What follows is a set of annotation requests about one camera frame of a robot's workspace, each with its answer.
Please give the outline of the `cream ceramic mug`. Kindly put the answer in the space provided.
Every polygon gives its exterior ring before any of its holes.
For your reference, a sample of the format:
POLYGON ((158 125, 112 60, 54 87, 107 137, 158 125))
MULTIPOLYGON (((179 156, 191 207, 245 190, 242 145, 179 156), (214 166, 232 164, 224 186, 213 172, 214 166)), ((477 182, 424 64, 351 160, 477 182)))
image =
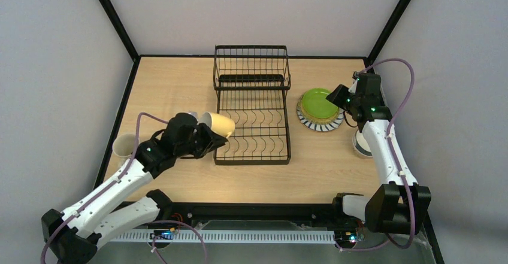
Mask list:
POLYGON ((112 152, 115 156, 126 159, 131 157, 137 147, 138 138, 135 134, 126 133, 118 136, 112 144, 112 152))

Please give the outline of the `yellow handled mug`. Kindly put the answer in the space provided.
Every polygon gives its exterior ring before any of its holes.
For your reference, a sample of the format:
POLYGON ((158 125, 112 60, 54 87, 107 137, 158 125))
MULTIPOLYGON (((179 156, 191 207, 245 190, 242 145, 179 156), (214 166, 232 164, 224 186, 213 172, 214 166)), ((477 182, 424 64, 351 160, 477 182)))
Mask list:
POLYGON ((229 138, 235 130, 235 122, 218 113, 205 112, 198 119, 198 123, 207 125, 214 133, 224 138, 229 138))

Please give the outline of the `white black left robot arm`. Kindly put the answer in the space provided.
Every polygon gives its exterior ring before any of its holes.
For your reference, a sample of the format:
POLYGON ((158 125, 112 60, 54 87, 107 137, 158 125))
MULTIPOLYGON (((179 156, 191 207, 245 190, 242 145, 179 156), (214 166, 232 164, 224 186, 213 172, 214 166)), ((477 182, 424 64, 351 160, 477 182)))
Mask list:
POLYGON ((113 238, 139 225, 172 222, 173 202, 151 190, 126 207, 121 203, 140 187, 172 168, 179 159, 200 159, 224 146, 235 123, 216 113, 176 114, 148 140, 135 139, 123 165, 83 199, 62 211, 48 210, 41 219, 44 247, 59 263, 87 263, 113 238))

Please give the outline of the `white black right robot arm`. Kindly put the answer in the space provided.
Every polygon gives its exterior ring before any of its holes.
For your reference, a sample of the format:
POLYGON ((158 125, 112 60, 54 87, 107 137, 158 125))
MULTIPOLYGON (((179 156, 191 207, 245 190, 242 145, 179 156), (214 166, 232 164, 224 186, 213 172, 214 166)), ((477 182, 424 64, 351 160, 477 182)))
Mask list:
POLYGON ((427 186, 410 172, 391 124, 390 109, 382 105, 381 77, 358 72, 351 88, 339 85, 327 96, 352 116, 376 164, 380 187, 370 197, 339 193, 338 208, 364 222, 375 233, 418 234, 431 202, 427 186))

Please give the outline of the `black wire dish rack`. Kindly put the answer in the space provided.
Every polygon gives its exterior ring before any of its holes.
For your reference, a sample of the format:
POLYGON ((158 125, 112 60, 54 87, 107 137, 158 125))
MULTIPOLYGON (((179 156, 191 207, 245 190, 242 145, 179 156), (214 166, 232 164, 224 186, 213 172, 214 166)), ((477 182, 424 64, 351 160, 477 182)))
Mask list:
POLYGON ((216 45, 217 113, 235 123, 217 165, 287 165, 291 141, 286 97, 291 88, 285 45, 216 45))

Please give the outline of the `green plate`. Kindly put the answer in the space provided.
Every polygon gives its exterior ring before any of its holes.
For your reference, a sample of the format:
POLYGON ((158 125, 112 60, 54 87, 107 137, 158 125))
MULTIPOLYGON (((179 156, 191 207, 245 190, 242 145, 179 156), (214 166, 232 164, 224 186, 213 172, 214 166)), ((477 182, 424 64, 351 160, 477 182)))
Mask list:
POLYGON ((303 114, 313 120, 334 119, 339 114, 339 108, 326 99, 330 91, 324 88, 313 88, 306 91, 300 100, 303 114))

